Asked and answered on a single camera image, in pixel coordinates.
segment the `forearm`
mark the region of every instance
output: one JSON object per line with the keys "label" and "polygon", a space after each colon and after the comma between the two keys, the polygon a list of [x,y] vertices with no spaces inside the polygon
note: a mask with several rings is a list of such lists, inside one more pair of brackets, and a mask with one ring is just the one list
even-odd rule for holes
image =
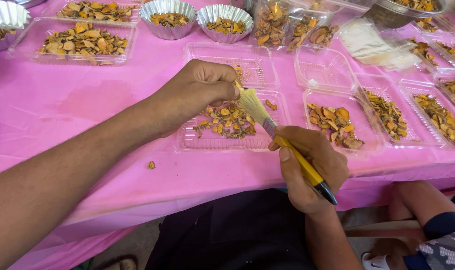
{"label": "forearm", "polygon": [[306,215],[306,242],[318,270],[362,270],[334,207]]}
{"label": "forearm", "polygon": [[119,160],[157,138],[140,107],[0,173],[0,269],[49,234]]}

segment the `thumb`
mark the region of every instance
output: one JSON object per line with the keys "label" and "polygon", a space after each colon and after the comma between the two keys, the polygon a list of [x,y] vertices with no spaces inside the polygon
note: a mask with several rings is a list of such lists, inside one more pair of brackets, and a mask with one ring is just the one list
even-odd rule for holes
{"label": "thumb", "polygon": [[240,95],[240,90],[228,81],[206,82],[204,95],[207,95],[210,102],[233,101]]}
{"label": "thumb", "polygon": [[289,193],[294,198],[308,198],[312,195],[309,184],[304,180],[301,172],[301,165],[296,159],[294,152],[283,147],[279,150],[281,160],[281,174],[286,182]]}

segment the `pink tablecloth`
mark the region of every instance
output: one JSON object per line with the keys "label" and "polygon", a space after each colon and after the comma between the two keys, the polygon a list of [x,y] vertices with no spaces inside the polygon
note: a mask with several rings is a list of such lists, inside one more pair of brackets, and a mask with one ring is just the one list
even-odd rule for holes
{"label": "pink tablecloth", "polygon": [[[196,9],[212,3],[188,2]],[[33,17],[44,5],[31,10]],[[0,52],[0,171],[148,97],[182,67],[184,44],[211,42],[197,26],[174,41],[156,38],[142,22],[137,27],[133,58],[122,67],[40,65],[5,60],[6,52]],[[348,56],[339,40],[331,48]],[[303,89],[296,83],[293,57],[280,52],[273,56],[292,122],[305,127]],[[379,68],[363,70],[352,59],[350,63],[354,72],[385,74]],[[399,77],[395,72],[388,75]],[[432,81],[420,72],[407,78]],[[10,269],[68,269],[137,224],[237,192],[283,185],[277,153],[179,151],[176,136],[147,144],[123,159],[63,224]],[[156,169],[146,170],[151,160]],[[339,210],[385,203],[387,185],[393,181],[432,179],[438,188],[455,187],[452,149],[387,147],[378,156],[353,159],[348,165],[352,178],[337,196]]]}

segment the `yellow brush handle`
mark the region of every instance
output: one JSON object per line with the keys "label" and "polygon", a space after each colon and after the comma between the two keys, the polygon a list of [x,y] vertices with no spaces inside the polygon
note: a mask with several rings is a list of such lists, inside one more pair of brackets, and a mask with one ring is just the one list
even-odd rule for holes
{"label": "yellow brush handle", "polygon": [[296,156],[297,161],[301,165],[302,174],[306,177],[309,183],[314,187],[320,184],[324,179],[322,176],[317,172],[316,169],[299,153],[299,151],[285,138],[276,136],[274,137],[274,142],[279,144],[281,147],[290,148],[294,155]]}

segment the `brush bristles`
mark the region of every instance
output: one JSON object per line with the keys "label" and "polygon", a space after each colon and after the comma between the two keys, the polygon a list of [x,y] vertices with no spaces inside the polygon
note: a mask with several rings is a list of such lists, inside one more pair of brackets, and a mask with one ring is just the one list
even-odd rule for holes
{"label": "brush bristles", "polygon": [[256,120],[256,122],[264,123],[264,120],[269,117],[266,108],[262,105],[259,97],[256,95],[254,88],[241,90],[241,98],[239,99],[239,107]]}

